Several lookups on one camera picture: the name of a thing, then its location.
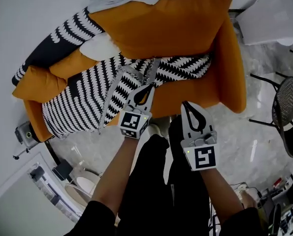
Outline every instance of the orange sofa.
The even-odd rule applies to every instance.
[[[226,16],[214,39],[214,57],[206,75],[200,79],[169,82],[155,90],[152,114],[160,118],[180,113],[181,102],[188,100],[207,108],[223,103],[235,113],[246,108],[244,68],[234,28]],[[40,142],[48,140],[42,104],[24,100],[28,117]],[[116,125],[116,116],[109,125]]]

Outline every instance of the black pants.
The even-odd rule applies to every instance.
[[[209,197],[200,172],[191,171],[181,148],[180,116],[171,122],[168,133],[173,156],[168,183],[164,182],[163,170],[169,143],[153,135],[142,147],[130,175],[118,214],[119,234],[209,233]]]

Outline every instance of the black sleeve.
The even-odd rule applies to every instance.
[[[65,236],[111,236],[115,234],[115,220],[115,215],[107,206],[97,201],[90,201],[74,228]]]
[[[258,210],[247,208],[224,222],[220,236],[262,236],[264,231],[260,225]]]

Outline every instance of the cable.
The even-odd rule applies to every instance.
[[[242,185],[242,184],[247,185],[247,188],[249,188],[249,189],[256,189],[258,196],[259,196],[260,198],[262,197],[261,192],[260,192],[256,187],[249,187],[248,184],[247,184],[246,182],[241,182],[241,183],[236,183],[236,184],[230,184],[230,186],[238,185],[238,186],[234,189],[234,191],[235,191],[235,190],[237,190],[237,189],[239,188],[239,186]]]
[[[241,183],[236,183],[236,184],[230,184],[231,186],[235,186],[235,185],[241,185],[241,184],[245,184],[245,185],[247,185],[247,187],[248,187],[248,184],[246,183],[246,182],[241,182]]]

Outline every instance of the sofa armrest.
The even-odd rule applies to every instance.
[[[40,142],[45,142],[52,137],[42,115],[42,104],[32,100],[24,100],[26,112],[33,130]]]
[[[226,16],[215,39],[220,101],[235,113],[246,108],[246,83],[243,62],[233,25]]]

